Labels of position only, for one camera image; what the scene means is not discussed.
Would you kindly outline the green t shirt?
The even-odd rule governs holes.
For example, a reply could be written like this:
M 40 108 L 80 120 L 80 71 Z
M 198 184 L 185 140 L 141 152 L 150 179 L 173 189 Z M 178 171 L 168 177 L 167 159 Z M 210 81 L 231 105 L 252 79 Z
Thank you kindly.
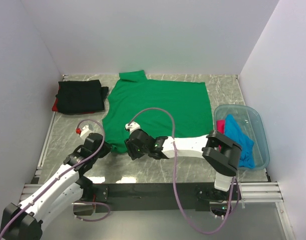
M 109 110 L 103 119 L 106 142 L 115 153 L 126 153 L 124 143 L 129 133 L 125 125 L 136 117 L 136 122 L 150 136 L 170 136 L 172 120 L 175 137 L 199 137 L 213 130 L 213 116 L 206 85 L 148 79 L 145 72 L 119 74 L 108 96 Z

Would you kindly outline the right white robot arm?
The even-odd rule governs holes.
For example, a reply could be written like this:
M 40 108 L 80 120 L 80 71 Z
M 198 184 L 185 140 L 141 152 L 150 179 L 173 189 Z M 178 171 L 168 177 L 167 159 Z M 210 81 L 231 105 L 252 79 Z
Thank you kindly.
M 129 137 L 125 140 L 125 145 L 132 160 L 144 155 L 156 160 L 174 157 L 205 159 L 216 171 L 212 187 L 214 197 L 222 200 L 229 195 L 242 152 L 242 147 L 237 142 L 216 130 L 194 138 L 153 138 L 139 127 L 128 127 L 127 131 Z

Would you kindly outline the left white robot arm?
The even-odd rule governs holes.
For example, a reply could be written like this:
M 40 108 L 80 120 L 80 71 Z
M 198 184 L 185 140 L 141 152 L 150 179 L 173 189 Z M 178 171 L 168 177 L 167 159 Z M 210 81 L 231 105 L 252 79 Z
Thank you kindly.
M 36 192 L 4 209 L 0 240 L 41 239 L 50 222 L 73 203 L 107 207 L 107 198 L 97 191 L 85 173 L 110 151 L 111 146 L 103 135 L 90 133 Z

